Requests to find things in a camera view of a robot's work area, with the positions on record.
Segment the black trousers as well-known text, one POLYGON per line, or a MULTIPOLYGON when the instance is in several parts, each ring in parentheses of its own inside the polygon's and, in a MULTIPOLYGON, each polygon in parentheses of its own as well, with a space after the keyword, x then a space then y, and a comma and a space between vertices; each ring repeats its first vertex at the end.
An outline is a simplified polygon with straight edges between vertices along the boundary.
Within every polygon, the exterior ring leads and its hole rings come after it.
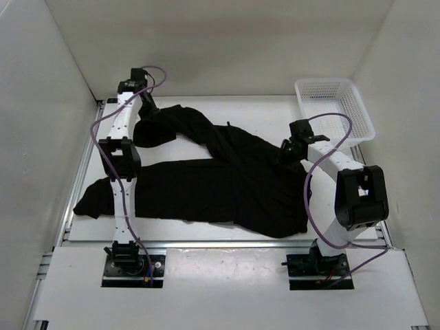
POLYGON ((138 218, 231 223, 281 239, 307 231, 304 166, 278 163, 280 149, 239 127, 215 125, 175 105, 135 125, 134 143, 153 148, 182 135, 207 148, 208 159, 144 166, 135 185, 138 218))

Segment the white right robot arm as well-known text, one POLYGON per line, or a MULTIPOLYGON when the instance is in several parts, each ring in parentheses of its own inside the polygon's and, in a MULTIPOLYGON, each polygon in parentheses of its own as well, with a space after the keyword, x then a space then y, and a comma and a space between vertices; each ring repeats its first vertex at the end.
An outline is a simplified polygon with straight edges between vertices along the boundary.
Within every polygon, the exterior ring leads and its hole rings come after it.
POLYGON ((389 216, 384 171, 379 166, 361 164, 339 150, 349 137, 333 144, 329 137, 317 135, 308 119, 289 125, 291 136, 283 140, 278 163, 292 165, 300 160, 311 162, 335 182, 335 219, 309 250, 309 268, 315 274, 326 274, 331 268, 342 268, 344 251, 366 229, 389 216))

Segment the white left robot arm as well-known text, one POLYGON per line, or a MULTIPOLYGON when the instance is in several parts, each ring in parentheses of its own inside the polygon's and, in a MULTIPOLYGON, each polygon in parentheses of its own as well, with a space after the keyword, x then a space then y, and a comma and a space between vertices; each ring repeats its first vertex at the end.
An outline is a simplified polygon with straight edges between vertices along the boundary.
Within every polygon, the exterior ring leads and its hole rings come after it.
POLYGON ((152 75, 146 67, 131 69, 130 78, 118 85, 116 110, 102 117, 112 121, 108 134, 94 141, 110 179, 113 196, 115 233, 107 252, 116 267, 131 276, 141 272, 148 283, 153 282, 154 267, 146 247, 131 225, 131 216, 135 213, 135 185, 142 169, 133 141, 135 124, 139 112, 158 112, 150 93, 157 85, 149 85, 150 78, 152 75))

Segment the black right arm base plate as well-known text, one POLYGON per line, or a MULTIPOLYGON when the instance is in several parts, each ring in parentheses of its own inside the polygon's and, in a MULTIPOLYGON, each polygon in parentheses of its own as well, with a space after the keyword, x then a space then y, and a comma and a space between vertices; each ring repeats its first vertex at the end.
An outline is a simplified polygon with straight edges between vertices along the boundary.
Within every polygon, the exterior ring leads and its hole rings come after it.
POLYGON ((288 254, 281 265, 287 268, 291 291, 354 289, 351 276, 339 281, 350 271, 346 254, 322 257, 317 261, 308 254, 288 254))

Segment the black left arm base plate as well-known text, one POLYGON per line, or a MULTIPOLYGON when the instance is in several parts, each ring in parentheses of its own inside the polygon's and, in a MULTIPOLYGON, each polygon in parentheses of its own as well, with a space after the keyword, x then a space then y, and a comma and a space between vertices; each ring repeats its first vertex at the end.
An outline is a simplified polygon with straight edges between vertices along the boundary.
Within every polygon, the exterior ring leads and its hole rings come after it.
POLYGON ((121 259, 114 259, 107 252, 102 272, 101 287, 108 288, 163 288, 164 272, 166 269, 166 255, 150 255, 153 273, 149 268, 147 257, 139 254, 137 265, 128 266, 121 259))

